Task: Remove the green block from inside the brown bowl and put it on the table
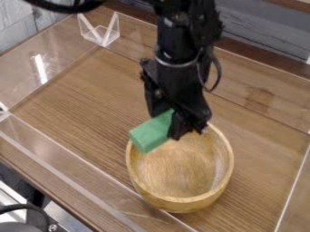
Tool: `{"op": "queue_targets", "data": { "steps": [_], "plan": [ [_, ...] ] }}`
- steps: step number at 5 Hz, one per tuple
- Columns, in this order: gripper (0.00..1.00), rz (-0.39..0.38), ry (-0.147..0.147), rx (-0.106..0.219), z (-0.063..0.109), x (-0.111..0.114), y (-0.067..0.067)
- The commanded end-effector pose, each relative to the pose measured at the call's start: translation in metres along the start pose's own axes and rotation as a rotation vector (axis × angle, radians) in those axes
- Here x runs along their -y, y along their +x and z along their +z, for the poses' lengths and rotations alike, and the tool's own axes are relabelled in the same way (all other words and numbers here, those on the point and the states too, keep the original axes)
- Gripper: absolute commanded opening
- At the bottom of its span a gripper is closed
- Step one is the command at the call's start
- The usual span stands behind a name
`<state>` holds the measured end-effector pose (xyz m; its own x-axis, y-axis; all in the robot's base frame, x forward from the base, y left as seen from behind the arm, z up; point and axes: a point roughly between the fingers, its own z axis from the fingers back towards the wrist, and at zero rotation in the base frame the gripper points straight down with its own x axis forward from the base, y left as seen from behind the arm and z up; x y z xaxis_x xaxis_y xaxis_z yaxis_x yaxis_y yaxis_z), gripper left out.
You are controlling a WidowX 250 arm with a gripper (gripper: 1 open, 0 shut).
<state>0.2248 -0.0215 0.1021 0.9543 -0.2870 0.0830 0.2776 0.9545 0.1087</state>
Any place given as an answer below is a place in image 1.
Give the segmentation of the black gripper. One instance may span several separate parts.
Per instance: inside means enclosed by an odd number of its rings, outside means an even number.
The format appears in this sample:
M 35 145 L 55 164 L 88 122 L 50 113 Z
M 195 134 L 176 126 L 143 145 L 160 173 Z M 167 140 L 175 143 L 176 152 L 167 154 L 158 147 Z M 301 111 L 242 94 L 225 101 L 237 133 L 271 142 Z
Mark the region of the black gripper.
M 155 56 L 140 61 L 148 114 L 172 109 L 168 137 L 202 134 L 213 111 L 203 93 L 223 23 L 214 0 L 150 0 L 158 16 Z

